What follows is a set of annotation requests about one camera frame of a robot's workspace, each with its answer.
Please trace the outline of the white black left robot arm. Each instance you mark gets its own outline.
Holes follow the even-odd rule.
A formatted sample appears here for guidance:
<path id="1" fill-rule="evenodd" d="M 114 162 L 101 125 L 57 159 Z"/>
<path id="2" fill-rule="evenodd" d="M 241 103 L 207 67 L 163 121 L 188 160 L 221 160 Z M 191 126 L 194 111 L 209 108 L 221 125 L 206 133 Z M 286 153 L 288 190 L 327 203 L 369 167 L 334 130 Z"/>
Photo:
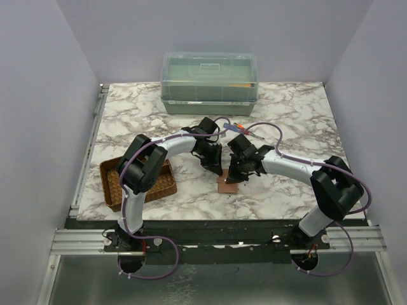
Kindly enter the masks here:
<path id="1" fill-rule="evenodd" d="M 147 192 L 158 180 L 164 162 L 190 153 L 200 160 L 204 169 L 221 176 L 222 145 L 212 138 L 222 134 L 216 122 L 205 117 L 198 125 L 184 127 L 166 137 L 149 138 L 144 134 L 135 137 L 116 167 L 123 193 L 118 221 L 123 232 L 119 243 L 125 250 L 133 251 L 140 246 L 138 231 L 143 226 L 144 202 Z"/>

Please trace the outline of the tan leather card holder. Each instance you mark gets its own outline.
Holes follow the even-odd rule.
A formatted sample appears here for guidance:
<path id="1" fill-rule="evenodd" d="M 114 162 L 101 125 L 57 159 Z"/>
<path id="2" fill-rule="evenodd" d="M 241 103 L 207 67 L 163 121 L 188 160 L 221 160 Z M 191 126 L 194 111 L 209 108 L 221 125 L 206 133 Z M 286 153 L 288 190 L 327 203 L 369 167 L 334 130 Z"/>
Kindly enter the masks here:
<path id="1" fill-rule="evenodd" d="M 217 192 L 219 194 L 237 194 L 238 184 L 228 184 L 228 169 L 223 169 L 223 174 L 217 178 Z"/>

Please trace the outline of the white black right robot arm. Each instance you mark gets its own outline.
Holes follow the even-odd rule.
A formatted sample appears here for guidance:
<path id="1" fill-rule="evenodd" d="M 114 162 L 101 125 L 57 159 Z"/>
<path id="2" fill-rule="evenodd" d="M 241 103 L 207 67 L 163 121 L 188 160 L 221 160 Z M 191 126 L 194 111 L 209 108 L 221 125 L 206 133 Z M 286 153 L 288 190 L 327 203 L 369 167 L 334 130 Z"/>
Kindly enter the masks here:
<path id="1" fill-rule="evenodd" d="M 231 161 L 228 184 L 249 180 L 250 175 L 281 175 L 310 186 L 317 206 L 298 223 L 293 243 L 301 249 L 314 244 L 316 235 L 334 221 L 341 221 L 361 199 L 364 189 L 352 176 L 346 163 L 337 156 L 316 162 L 283 155 L 273 146 L 257 148 L 245 135 L 228 143 Z"/>

